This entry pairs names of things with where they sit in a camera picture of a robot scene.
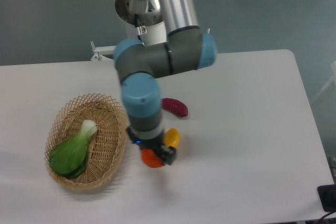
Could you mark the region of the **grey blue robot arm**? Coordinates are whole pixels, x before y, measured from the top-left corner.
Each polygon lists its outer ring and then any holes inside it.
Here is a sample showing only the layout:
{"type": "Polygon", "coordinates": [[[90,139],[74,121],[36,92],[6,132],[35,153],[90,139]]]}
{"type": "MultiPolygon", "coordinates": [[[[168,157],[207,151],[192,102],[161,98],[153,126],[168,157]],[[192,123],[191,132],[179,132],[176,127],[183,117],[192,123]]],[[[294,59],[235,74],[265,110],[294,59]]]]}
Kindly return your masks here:
{"type": "Polygon", "coordinates": [[[177,150],[164,143],[157,80],[211,66],[217,56],[216,42],[200,30],[193,0],[116,0],[115,9],[136,32],[113,52],[130,121],[128,136],[147,166],[170,165],[177,150]]]}

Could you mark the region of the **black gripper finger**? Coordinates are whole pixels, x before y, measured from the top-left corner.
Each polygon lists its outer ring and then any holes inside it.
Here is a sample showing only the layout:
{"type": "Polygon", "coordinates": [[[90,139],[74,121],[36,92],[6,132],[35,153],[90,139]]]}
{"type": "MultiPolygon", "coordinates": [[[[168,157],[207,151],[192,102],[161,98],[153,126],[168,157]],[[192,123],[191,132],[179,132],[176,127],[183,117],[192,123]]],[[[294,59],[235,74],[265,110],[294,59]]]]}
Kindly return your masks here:
{"type": "Polygon", "coordinates": [[[176,159],[176,148],[173,146],[161,145],[157,151],[157,156],[162,165],[172,165],[176,159]]]}

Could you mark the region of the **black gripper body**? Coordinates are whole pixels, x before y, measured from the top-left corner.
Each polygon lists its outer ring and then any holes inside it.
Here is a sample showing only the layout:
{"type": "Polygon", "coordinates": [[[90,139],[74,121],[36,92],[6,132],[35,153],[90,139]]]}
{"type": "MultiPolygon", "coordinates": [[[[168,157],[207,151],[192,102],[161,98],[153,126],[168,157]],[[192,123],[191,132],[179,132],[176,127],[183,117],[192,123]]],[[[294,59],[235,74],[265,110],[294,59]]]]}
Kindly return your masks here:
{"type": "Polygon", "coordinates": [[[161,131],[154,137],[148,139],[138,137],[129,126],[127,128],[127,134],[132,144],[137,145],[140,150],[149,149],[152,150],[156,156],[164,156],[168,153],[167,147],[164,145],[164,132],[161,131]]]}

